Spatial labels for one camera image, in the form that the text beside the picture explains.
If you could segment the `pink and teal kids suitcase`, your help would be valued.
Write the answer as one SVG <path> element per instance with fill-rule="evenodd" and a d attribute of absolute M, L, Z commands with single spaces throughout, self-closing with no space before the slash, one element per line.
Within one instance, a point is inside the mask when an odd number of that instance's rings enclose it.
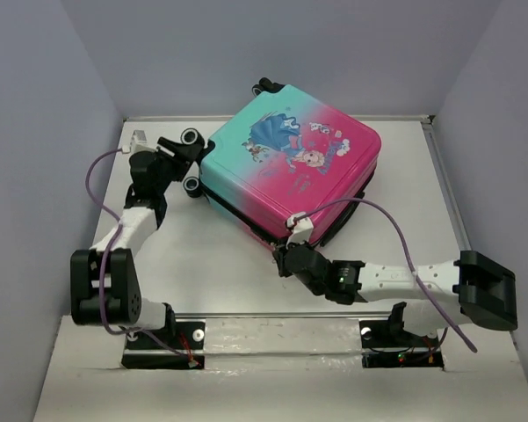
<path fill-rule="evenodd" d="M 183 182 L 262 244 L 288 237 L 312 212 L 309 242 L 324 246 L 355 212 L 376 170 L 378 133 L 290 84 L 263 77 L 252 99 L 209 136 L 199 173 Z"/>

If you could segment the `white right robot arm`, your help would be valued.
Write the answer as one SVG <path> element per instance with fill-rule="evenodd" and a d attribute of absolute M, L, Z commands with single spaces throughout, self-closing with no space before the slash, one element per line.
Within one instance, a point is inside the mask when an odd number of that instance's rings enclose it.
<path fill-rule="evenodd" d="M 490 331 L 518 327 L 515 274 L 478 251 L 416 269 L 329 260 L 308 244 L 281 246 L 272 256 L 280 276 L 295 277 L 328 301 L 392 301 L 387 335 L 398 345 L 462 324 Z"/>

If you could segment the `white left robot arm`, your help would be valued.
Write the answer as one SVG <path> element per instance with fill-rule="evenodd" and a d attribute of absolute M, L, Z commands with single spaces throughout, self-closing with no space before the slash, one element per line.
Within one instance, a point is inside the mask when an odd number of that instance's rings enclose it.
<path fill-rule="evenodd" d="M 154 148 L 133 141 L 118 150 L 129 157 L 131 184 L 122 213 L 97 203 L 114 218 L 114 228 L 88 250 L 71 256 L 70 308 L 75 324 L 102 326 L 112 335 L 143 332 L 159 347 L 175 341 L 175 313 L 168 303 L 142 297 L 134 258 L 162 226 L 169 185 L 185 179 L 204 147 L 199 131 L 187 128 L 177 142 L 162 137 Z"/>

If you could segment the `silver aluminium rail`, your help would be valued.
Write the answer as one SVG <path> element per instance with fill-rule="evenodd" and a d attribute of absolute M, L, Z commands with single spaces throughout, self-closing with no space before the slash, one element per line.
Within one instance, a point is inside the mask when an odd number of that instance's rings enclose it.
<path fill-rule="evenodd" d="M 390 311 L 252 312 L 252 313 L 177 313 L 181 319 L 201 318 L 386 318 Z"/>

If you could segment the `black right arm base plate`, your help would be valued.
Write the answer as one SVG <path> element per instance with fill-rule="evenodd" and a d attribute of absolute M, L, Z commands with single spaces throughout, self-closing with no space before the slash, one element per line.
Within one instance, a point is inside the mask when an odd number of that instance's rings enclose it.
<path fill-rule="evenodd" d="M 420 337 L 405 331 L 392 333 L 385 320 L 359 322 L 362 366 L 365 369 L 444 368 L 437 335 Z"/>

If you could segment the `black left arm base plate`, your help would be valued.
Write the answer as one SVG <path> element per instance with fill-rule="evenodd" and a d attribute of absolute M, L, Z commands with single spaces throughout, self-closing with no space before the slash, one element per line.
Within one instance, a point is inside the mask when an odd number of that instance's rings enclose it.
<path fill-rule="evenodd" d="M 120 363 L 125 369 L 202 370 L 205 337 L 205 320 L 178 319 L 174 335 L 159 330 L 127 336 Z"/>

